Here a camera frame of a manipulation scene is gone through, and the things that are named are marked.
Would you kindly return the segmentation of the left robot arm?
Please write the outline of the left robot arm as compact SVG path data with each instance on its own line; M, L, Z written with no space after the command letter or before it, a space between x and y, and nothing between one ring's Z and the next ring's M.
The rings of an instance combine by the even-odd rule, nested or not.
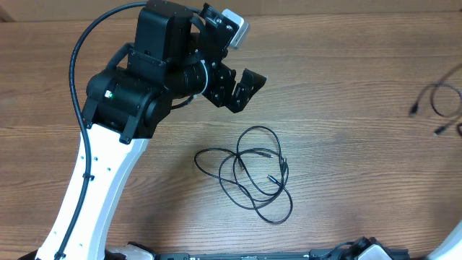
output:
M233 113L244 109L266 78L237 77L223 64L248 22L229 9L195 9L170 1L140 1L136 36L73 100L81 129L78 157L54 225L29 259L153 259L138 243L108 247L108 231L124 186L171 111L199 95Z

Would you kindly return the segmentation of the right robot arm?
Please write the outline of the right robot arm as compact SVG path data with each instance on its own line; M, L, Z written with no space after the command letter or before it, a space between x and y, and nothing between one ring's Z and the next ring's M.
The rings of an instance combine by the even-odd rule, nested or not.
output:
M458 223L450 235L427 256L428 260L461 260L461 226Z

